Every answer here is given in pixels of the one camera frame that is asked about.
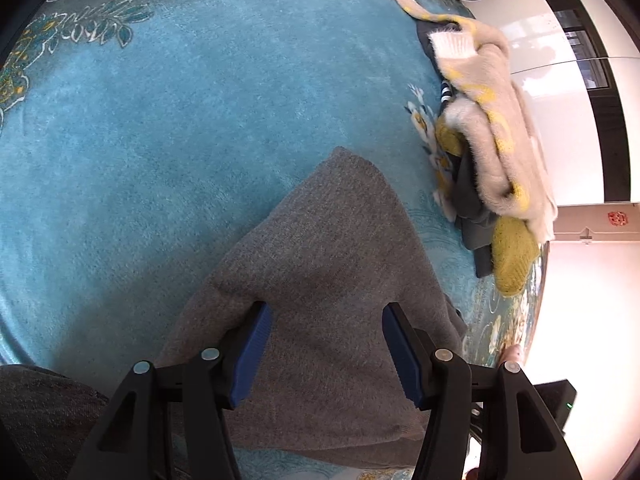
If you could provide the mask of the dark grey garment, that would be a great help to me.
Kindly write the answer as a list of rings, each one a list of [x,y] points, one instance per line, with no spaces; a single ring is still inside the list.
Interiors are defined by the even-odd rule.
[[[486,207],[477,192],[476,167],[469,143],[462,133],[447,129],[444,113],[454,102],[457,91],[444,76],[440,78],[440,105],[434,135],[449,165],[444,205],[452,210],[462,243],[473,254],[475,275],[486,278],[494,272],[491,240],[498,217]]]

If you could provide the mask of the mustard yellow knit garment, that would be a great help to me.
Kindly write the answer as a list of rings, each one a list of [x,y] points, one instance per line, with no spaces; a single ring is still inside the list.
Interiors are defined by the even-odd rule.
[[[442,169],[445,171],[445,188],[442,191],[442,198],[444,198],[444,192],[448,188],[449,171],[447,168],[449,165],[442,150],[440,150],[440,159],[444,162]],[[452,210],[444,203],[442,203],[442,209],[446,210],[454,221]],[[497,217],[495,232],[491,240],[494,272],[490,275],[495,278],[496,287],[502,296],[513,297],[524,289],[529,271],[540,254],[540,248],[532,233],[526,228],[524,221],[498,214]]]

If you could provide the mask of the grey knit sweater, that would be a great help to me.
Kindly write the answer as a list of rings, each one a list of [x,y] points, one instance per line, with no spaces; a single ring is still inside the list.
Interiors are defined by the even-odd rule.
[[[334,150],[221,259],[160,364],[220,341],[257,300],[269,304],[272,329],[250,397],[226,416],[233,445],[359,469],[413,466],[428,416],[402,391],[383,309],[396,302],[452,351],[466,327],[374,165]]]

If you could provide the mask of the white wardrobe with black strips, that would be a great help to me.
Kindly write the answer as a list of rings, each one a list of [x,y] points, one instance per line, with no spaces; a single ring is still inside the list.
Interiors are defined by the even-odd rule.
[[[606,0],[478,0],[500,29],[538,129],[556,203],[610,230],[639,203],[639,41]]]

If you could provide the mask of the cream fluffy garment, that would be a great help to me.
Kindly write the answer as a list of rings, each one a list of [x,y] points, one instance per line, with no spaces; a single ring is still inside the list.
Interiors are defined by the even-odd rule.
[[[440,73],[458,92],[445,124],[469,144],[484,204],[523,220],[537,243],[552,240],[558,207],[524,93],[511,77],[508,40],[474,18],[434,14],[416,0],[396,2],[420,22],[459,26],[428,35]]]

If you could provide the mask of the teal floral bed blanket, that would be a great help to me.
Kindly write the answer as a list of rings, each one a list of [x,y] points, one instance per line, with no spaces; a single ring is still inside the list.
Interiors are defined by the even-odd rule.
[[[432,199],[439,79],[393,0],[46,0],[1,72],[1,419],[63,479],[133,362],[337,148],[404,206],[462,350],[499,297]],[[407,479],[235,446],[247,479]]]

